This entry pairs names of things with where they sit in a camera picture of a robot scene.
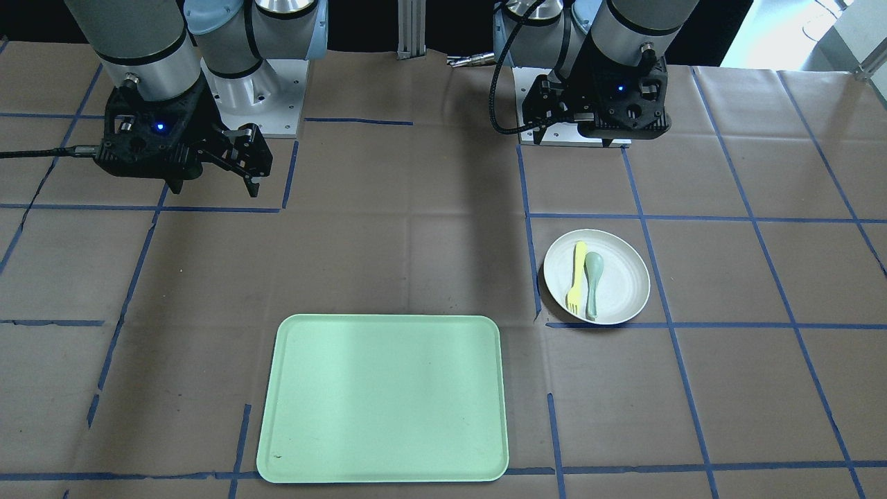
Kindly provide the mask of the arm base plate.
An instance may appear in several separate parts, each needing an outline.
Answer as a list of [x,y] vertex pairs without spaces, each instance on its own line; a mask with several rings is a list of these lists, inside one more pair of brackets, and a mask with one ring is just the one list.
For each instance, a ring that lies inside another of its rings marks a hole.
[[297,138],[310,61],[264,60],[251,75],[238,78],[215,75],[205,60],[200,66],[225,126],[254,123],[266,138]]
[[[545,67],[513,67],[514,98],[516,98],[516,119],[518,125],[524,125],[522,104],[528,95],[530,86],[536,76],[547,75]],[[633,145],[630,139],[586,138],[579,133],[576,124],[558,123],[548,128],[539,146],[582,146],[582,148],[629,148]]]

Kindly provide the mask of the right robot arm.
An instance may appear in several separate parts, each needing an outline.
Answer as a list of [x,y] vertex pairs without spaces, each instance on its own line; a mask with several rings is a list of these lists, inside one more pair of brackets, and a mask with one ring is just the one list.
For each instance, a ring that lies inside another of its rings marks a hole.
[[326,1],[67,1],[113,82],[102,139],[58,154],[173,193],[213,164],[256,197],[267,139],[295,135],[308,63],[328,44]]

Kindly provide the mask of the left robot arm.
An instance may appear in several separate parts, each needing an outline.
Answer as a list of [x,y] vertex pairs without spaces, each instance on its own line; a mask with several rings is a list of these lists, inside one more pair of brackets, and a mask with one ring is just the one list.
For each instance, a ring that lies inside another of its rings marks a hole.
[[[498,1],[488,113],[496,132],[544,145],[567,128],[579,145],[626,146],[668,132],[666,51],[696,1]],[[503,67],[536,67],[517,87],[518,123],[496,116]]]

